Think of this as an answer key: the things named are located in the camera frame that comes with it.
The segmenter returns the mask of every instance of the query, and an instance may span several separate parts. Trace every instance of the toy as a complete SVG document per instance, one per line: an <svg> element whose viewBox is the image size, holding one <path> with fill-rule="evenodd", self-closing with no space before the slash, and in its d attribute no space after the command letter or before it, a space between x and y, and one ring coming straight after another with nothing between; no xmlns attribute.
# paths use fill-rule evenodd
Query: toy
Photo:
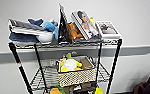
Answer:
<svg viewBox="0 0 150 94"><path fill-rule="evenodd" d="M33 20L33 19L28 19L28 21L33 24L33 25L37 25L40 26L43 23L42 19L39 20ZM36 36L36 38L41 42L41 43L51 43L52 39L53 39L53 33L52 32L46 32L46 33L42 33L38 36Z"/></svg>
<svg viewBox="0 0 150 94"><path fill-rule="evenodd" d="M96 91L94 94L103 94L103 91L101 88L96 88Z"/></svg>
<svg viewBox="0 0 150 94"><path fill-rule="evenodd" d="M71 35L71 39L73 38L83 38L83 35L80 34L80 31L75 27L75 23L68 24L68 28L70 29L69 34Z"/></svg>
<svg viewBox="0 0 150 94"><path fill-rule="evenodd" d="M52 88L50 94L62 94L58 88Z"/></svg>
<svg viewBox="0 0 150 94"><path fill-rule="evenodd" d="M75 70L81 70L82 63L76 61L71 57L71 53L67 54L67 59L64 58L61 65L61 72L68 72L68 71L75 71Z"/></svg>
<svg viewBox="0 0 150 94"><path fill-rule="evenodd" d="M53 19L51 20L51 22L46 22L46 23L44 24L44 27L45 27L47 30L49 30L49 31L51 31L51 32L54 33L55 39L58 39L58 31L59 31L59 28L58 28L57 26L58 26L58 23L55 22Z"/></svg>

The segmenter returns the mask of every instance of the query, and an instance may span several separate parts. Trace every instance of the black metal rack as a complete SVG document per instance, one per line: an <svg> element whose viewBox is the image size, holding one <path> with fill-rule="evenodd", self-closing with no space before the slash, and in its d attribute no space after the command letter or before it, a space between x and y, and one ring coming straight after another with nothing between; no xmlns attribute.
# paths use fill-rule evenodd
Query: black metal rack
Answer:
<svg viewBox="0 0 150 94"><path fill-rule="evenodd" d="M41 64L41 59L38 53L38 48L56 48L56 47L80 47L80 46L99 46L98 50L98 61L95 63L97 71L96 71L96 81L95 81L95 88L98 86L97 83L99 82L108 82L108 87L107 87L107 92L106 94L109 94L110 86L112 83L113 79L113 74L115 71L116 63L117 63L117 58L120 50L120 46L122 44L122 39L119 39L113 45L117 45L115 57L114 57L114 62L113 66L111 69L111 74L107 72L105 67L100 63L100 58L101 58L101 50L102 50L102 45L107 45L109 43L104 43L104 42L99 42L99 43L82 43L82 44L50 44L50 45L42 45L42 44L34 44L34 45L28 45L25 47L19 47L15 45L13 42L9 43L9 48L13 53L13 56L16 60L16 63L19 67L20 73L24 79L24 82L26 84L27 90L30 94L33 94L33 91L36 90L44 90L44 94L48 93L50 90L50 87L53 86L53 83L55 84L57 78L57 70L56 67L51 67L51 66L42 66ZM39 69L35 76L33 77L33 80L29 83L27 76L25 74L25 71L23 69L23 66L21 64L20 58L18 56L18 53L16 49L35 49L35 53L37 56L38 64L39 64Z"/></svg>

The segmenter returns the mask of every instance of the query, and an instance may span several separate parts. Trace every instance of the book cover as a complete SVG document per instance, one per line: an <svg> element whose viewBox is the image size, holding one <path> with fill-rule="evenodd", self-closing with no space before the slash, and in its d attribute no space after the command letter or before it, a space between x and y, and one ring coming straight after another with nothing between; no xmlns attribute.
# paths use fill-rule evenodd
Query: book cover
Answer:
<svg viewBox="0 0 150 94"><path fill-rule="evenodd" d="M96 21L96 28L102 39L119 39L121 34L110 21Z"/></svg>
<svg viewBox="0 0 150 94"><path fill-rule="evenodd" d="M72 12L71 17L78 29L80 30L81 34L84 36L85 40L89 40L99 36L98 30L90 21L84 11Z"/></svg>

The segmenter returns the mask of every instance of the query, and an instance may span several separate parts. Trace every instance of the storage bin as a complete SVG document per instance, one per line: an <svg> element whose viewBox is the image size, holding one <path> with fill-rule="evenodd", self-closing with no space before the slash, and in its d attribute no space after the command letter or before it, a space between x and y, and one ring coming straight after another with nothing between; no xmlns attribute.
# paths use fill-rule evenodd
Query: storage bin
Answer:
<svg viewBox="0 0 150 94"><path fill-rule="evenodd" d="M91 61L88 56L77 56L73 58L78 62L81 62L82 59L86 59L92 67L78 70L78 71L60 72L60 64L58 64L59 66L58 76L59 76L60 86L64 87L64 86L70 86L70 85L95 81L96 69L95 66L92 64L93 61Z"/></svg>

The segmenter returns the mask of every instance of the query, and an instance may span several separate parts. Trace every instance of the wall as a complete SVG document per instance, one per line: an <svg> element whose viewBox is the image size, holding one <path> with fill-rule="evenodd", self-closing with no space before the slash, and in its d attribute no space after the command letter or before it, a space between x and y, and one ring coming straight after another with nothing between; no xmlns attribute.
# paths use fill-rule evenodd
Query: wall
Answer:
<svg viewBox="0 0 150 94"><path fill-rule="evenodd" d="M0 54L10 53L8 48L8 19L27 22L28 18L59 22L59 3L65 7L67 19L71 21L71 12L85 10L95 21L112 21L123 36L122 46L150 45L150 0L0 0ZM103 57L102 63L110 71L113 58ZM10 80L20 77L14 64L0 64L0 92L12 94L21 84ZM131 91L135 84L146 81L150 74L150 54L136 56L120 56L116 67L111 93ZM24 85L16 85L23 89L15 93L27 94Z"/></svg>

